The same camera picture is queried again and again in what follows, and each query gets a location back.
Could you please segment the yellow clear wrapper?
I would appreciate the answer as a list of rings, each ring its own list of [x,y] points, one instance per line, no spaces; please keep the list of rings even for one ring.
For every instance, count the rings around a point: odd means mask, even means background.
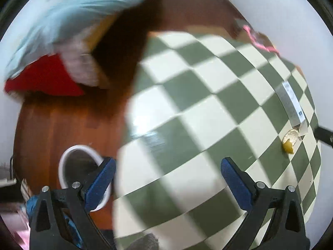
[[[290,129],[282,139],[282,148],[288,154],[294,154],[294,145],[299,140],[299,131]]]

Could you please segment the black fuzzy trouser leg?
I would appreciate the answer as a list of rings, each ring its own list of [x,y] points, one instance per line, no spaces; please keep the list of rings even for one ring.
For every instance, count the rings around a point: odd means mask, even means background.
[[[149,233],[132,242],[126,250],[159,250],[159,240],[154,234]]]

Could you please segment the white round trash bin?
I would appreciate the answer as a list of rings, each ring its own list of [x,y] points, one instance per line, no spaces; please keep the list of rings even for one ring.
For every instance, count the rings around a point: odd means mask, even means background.
[[[115,172],[115,159],[100,156],[86,145],[74,145],[65,150],[58,165],[62,189],[72,187],[76,182],[88,184],[82,196],[88,212],[100,210],[107,204]]]

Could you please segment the white blue small carton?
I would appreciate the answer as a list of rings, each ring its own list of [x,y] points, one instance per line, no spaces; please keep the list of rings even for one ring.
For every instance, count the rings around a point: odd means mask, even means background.
[[[275,92],[285,109],[291,126],[299,131],[299,136],[304,136],[308,132],[306,117],[290,83],[282,82],[276,87]]]

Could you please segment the red bed sheet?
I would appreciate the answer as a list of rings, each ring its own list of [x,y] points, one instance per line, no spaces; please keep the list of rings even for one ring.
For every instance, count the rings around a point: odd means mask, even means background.
[[[45,55],[8,79],[5,92],[42,92],[53,96],[82,96],[84,91],[72,80],[60,55]]]

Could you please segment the green white checkered tablecloth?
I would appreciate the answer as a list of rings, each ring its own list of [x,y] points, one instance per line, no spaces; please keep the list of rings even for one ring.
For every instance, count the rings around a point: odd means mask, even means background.
[[[294,154],[282,148],[294,129],[275,92],[284,81],[308,127]],[[226,156],[255,181],[294,186],[308,220],[321,171],[317,124],[306,80],[277,54],[212,34],[153,34],[118,156],[118,248],[152,233],[161,249],[222,249],[246,215],[221,175]]]

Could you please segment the patterned grey pink blanket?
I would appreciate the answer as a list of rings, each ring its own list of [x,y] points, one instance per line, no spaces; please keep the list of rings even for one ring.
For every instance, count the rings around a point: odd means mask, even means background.
[[[98,74],[85,42],[70,40],[60,44],[58,51],[67,72],[75,83],[98,86]]]

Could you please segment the pink patterned bag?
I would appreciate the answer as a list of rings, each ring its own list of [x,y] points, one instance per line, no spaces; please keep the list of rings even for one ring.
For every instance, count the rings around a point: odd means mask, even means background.
[[[269,38],[265,34],[254,30],[246,20],[234,19],[233,27],[236,40],[243,43],[252,44],[259,50],[279,55],[279,51],[271,43]]]

